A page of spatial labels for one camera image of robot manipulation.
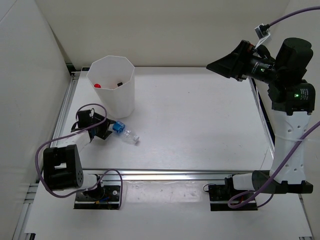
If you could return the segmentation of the blue label plastic bottle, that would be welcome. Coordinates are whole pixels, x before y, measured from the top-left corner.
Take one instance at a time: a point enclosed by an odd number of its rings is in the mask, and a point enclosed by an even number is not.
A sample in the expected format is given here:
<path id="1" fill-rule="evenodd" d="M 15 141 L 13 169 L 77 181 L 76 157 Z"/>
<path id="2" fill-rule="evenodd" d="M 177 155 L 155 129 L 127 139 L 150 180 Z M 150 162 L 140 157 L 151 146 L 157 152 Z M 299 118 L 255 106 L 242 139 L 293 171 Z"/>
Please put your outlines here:
<path id="1" fill-rule="evenodd" d="M 140 137 L 121 121 L 116 121 L 112 126 L 112 130 L 118 138 L 127 144 L 135 145 L 140 140 Z"/>

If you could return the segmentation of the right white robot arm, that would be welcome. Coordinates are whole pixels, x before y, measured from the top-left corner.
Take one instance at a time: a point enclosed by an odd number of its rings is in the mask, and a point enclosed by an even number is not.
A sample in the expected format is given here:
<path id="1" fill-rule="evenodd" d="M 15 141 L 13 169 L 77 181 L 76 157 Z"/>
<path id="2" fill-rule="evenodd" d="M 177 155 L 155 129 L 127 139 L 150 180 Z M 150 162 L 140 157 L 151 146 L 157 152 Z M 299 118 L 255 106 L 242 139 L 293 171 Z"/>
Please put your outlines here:
<path id="1" fill-rule="evenodd" d="M 243 40 L 230 54 L 207 65 L 208 70 L 225 78 L 266 83 L 275 117 L 271 169 L 234 175 L 224 188 L 230 200 L 238 199 L 243 191 L 313 192 L 304 171 L 303 143 L 316 100 L 315 88 L 303 78 L 312 57 L 311 43 L 301 38 L 286 38 L 276 57 L 265 46 Z"/>

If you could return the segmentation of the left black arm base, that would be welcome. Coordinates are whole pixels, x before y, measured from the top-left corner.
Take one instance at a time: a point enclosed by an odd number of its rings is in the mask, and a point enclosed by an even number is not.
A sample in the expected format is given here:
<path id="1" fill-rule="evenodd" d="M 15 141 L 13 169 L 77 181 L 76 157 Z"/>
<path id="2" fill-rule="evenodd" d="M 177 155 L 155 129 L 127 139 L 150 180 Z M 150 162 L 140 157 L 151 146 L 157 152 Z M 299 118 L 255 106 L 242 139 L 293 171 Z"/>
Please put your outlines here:
<path id="1" fill-rule="evenodd" d="M 120 185 L 98 186 L 75 195 L 76 210 L 119 210 L 122 188 Z"/>

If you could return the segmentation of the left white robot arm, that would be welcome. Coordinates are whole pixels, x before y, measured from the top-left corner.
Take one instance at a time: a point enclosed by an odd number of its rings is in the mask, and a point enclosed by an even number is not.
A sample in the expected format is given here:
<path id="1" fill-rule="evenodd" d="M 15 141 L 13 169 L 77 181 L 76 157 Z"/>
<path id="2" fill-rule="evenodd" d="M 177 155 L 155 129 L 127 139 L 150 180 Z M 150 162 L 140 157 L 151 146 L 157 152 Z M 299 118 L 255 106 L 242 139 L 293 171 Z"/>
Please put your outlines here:
<path id="1" fill-rule="evenodd" d="M 83 172 L 80 152 L 94 138 L 106 140 L 112 133 L 110 125 L 115 120 L 105 118 L 94 110 L 80 110 L 71 132 L 75 135 L 66 138 L 56 147 L 43 152 L 43 179 L 51 191 L 84 189 L 93 200 L 100 200 L 105 188 L 97 183 L 98 177 Z"/>

